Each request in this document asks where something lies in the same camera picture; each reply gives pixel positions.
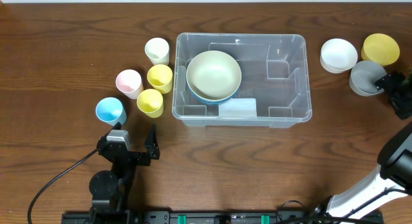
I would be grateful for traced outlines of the grey small bowl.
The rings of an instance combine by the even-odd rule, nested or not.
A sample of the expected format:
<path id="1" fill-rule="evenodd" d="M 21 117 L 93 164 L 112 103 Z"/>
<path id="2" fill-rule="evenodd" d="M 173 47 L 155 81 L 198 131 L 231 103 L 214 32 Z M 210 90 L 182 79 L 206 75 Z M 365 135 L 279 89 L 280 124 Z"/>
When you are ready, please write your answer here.
<path id="1" fill-rule="evenodd" d="M 358 95 L 369 97 L 382 93 L 375 82 L 386 76 L 386 70 L 373 61 L 360 61 L 354 65 L 349 77 L 350 88 Z"/>

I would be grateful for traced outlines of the white small bowl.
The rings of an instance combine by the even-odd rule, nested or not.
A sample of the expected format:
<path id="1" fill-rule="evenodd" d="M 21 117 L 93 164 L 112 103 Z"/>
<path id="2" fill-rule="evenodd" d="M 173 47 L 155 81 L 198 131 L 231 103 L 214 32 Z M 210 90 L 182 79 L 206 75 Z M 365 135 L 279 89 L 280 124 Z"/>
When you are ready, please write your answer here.
<path id="1" fill-rule="evenodd" d="M 330 73 L 343 73 L 350 70 L 358 61 L 354 45 L 344 39 L 330 39 L 321 48 L 321 66 Z"/>

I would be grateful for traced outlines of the large cream bowl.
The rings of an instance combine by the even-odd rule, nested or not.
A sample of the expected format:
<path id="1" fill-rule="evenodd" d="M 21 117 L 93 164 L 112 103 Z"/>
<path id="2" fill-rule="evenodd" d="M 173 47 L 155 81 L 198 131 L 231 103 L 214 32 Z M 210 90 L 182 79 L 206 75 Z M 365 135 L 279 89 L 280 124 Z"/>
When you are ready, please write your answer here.
<path id="1" fill-rule="evenodd" d="M 186 71 L 187 85 L 206 89 L 237 88 L 242 80 L 241 67 L 229 54 L 209 50 L 195 56 Z"/>

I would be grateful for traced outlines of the dark blue bowl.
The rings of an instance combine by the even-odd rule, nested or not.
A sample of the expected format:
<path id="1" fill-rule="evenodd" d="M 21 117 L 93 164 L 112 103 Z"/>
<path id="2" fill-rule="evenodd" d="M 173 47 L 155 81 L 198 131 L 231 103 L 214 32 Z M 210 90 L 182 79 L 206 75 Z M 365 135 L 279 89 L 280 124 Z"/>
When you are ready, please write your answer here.
<path id="1" fill-rule="evenodd" d="M 202 91 L 198 88 L 187 86 L 191 94 L 200 102 L 210 105 L 218 105 L 229 101 L 239 90 L 237 88 L 206 89 Z"/>
<path id="2" fill-rule="evenodd" d="M 231 98 L 227 98 L 223 100 L 205 100 L 200 97 L 195 97 L 195 98 L 206 105 L 220 105 L 220 104 L 228 102 L 231 99 Z"/>

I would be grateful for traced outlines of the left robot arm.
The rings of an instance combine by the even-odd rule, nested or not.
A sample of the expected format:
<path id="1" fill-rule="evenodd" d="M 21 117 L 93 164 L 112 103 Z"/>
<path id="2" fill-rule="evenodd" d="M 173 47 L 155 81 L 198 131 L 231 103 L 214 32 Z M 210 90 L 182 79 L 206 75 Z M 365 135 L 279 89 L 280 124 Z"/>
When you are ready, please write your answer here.
<path id="1" fill-rule="evenodd" d="M 156 126 L 152 125 L 144 142 L 145 151 L 131 150 L 129 133 L 121 123 L 100 137 L 97 153 L 112 163 L 110 170 L 96 173 L 89 182 L 92 208 L 97 210 L 122 210 L 127 205 L 130 188 L 138 166 L 149 166 L 160 157 Z"/>

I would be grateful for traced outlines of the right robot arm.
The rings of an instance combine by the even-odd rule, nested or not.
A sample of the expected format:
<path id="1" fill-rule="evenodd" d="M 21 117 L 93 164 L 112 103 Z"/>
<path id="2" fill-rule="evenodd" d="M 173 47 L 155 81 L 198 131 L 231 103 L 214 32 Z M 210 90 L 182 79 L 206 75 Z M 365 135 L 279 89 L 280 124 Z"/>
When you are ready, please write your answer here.
<path id="1" fill-rule="evenodd" d="M 411 77 L 392 73 L 375 81 L 400 119 L 411 116 Z M 361 219 L 380 206 L 411 195 L 411 124 L 382 148 L 377 167 L 352 188 L 332 196 L 323 211 L 329 217 Z"/>

